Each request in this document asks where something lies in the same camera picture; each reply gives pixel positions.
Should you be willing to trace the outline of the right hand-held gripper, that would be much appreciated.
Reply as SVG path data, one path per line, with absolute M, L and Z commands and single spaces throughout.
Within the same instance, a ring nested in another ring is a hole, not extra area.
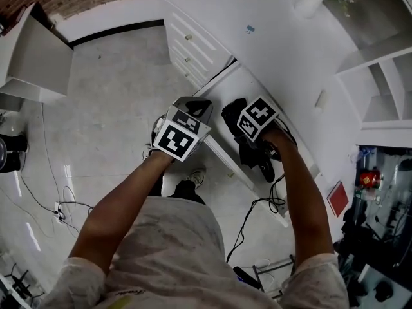
M 275 105 L 265 97 L 259 96 L 244 108 L 238 118 L 237 126 L 245 136 L 254 142 L 264 128 L 279 114 Z

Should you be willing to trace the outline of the person's left forearm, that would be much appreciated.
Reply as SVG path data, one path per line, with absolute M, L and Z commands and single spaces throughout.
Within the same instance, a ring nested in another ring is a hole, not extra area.
M 154 151 L 100 200 L 86 218 L 69 257 L 86 259 L 107 274 L 120 243 L 172 160 L 168 154 Z

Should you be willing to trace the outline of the person's right forearm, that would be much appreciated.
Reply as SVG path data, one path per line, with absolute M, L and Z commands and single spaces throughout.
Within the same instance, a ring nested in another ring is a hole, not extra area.
M 333 254 L 323 197 L 297 147 L 280 129 L 269 129 L 262 137 L 277 148 L 281 157 L 295 236 L 296 267 L 318 254 Z

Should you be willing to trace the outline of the small white side drawer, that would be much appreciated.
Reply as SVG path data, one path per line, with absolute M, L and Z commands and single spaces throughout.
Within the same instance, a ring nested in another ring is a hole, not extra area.
M 226 64 L 231 54 L 211 34 L 180 12 L 171 12 L 167 24 L 173 34 L 209 64 Z
M 200 89 L 206 85 L 207 79 L 201 76 L 191 65 L 187 65 L 179 56 L 171 53 L 170 59 L 171 63 L 178 69 L 178 71 L 181 72 L 196 88 Z
M 191 47 L 187 47 L 179 39 L 171 39 L 170 48 L 183 59 L 183 63 L 192 66 L 198 73 L 204 77 L 213 77 L 218 74 L 221 69 L 213 62 L 205 58 L 200 52 Z

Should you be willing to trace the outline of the white shelf unit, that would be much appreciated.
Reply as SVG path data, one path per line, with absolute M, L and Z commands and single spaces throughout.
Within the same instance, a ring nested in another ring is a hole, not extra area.
M 351 53 L 336 72 L 362 125 L 412 124 L 412 44 L 376 44 Z

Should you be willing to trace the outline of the small white block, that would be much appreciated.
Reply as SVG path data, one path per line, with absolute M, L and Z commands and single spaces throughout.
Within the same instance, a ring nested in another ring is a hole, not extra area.
M 317 98 L 317 100 L 316 100 L 315 110 L 318 111 L 318 112 L 322 112 L 322 111 L 324 110 L 324 107 L 325 107 L 325 105 L 326 105 L 326 102 L 327 102 L 327 93 L 326 93 L 326 91 L 323 89 L 323 90 L 320 92 L 320 94 L 319 94 L 319 96 L 318 96 L 318 98 Z

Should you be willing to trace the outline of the person's grey sneaker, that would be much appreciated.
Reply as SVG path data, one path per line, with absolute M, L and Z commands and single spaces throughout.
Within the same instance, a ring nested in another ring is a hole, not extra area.
M 200 187 L 205 179 L 206 169 L 199 168 L 193 170 L 190 175 L 187 177 L 187 180 L 192 182 L 195 185 L 195 188 Z

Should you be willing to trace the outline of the white window sill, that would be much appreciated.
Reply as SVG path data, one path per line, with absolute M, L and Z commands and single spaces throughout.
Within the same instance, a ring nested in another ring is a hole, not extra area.
M 344 213 L 352 205 L 358 153 L 359 147 L 356 144 L 351 144 L 344 151 L 331 152 L 326 173 L 320 172 L 315 178 L 326 206 L 330 234 L 334 243 L 343 237 L 341 229 L 344 225 Z M 336 216 L 328 202 L 328 195 L 339 182 L 342 183 L 345 189 L 347 203 L 339 216 Z

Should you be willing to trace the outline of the clear blue plastic bottle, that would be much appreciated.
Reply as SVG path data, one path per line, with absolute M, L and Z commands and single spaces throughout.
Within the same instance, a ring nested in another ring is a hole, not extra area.
M 363 158 L 374 154 L 376 152 L 376 147 L 370 146 L 359 146 L 359 152 L 357 155 L 357 160 L 362 160 Z

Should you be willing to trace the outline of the red book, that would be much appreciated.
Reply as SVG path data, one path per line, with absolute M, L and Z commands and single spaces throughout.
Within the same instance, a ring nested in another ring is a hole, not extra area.
M 335 184 L 333 189 L 328 194 L 327 200 L 333 215 L 338 218 L 349 202 L 344 185 L 341 181 L 338 181 Z

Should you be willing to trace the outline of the white vase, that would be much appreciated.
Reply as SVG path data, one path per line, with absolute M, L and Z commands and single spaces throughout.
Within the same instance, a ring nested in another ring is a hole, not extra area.
M 302 18 L 311 19 L 322 5 L 324 0 L 297 0 L 294 10 Z

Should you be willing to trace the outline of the person's white t-shirt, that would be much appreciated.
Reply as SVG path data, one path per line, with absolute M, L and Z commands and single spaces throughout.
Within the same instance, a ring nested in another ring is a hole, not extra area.
M 67 259 L 39 309 L 348 309 L 337 257 L 304 261 L 275 301 L 241 282 L 225 261 L 221 230 L 206 205 L 148 198 L 108 274 Z

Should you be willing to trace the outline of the black metal rack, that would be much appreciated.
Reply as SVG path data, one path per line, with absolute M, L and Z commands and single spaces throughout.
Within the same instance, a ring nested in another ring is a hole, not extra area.
M 295 256 L 290 254 L 287 258 L 280 261 L 271 262 L 269 259 L 261 259 L 252 265 L 257 282 L 260 284 L 259 289 L 271 297 L 278 300 L 283 296 L 281 282 L 277 281 L 274 273 L 281 269 L 290 268 L 290 274 L 295 270 Z

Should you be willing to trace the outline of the white side cabinet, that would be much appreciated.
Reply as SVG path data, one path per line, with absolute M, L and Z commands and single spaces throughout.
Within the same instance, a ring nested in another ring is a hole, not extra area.
M 32 15 L 36 6 L 0 37 L 0 94 L 46 104 L 67 95 L 73 50 Z

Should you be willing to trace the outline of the black floor box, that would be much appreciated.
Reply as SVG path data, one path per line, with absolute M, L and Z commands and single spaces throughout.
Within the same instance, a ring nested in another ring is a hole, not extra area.
M 0 134 L 0 138 L 4 140 L 7 149 L 6 163 L 0 170 L 0 174 L 19 171 L 21 169 L 20 154 L 26 153 L 29 149 L 26 134 L 19 133 L 16 136 Z

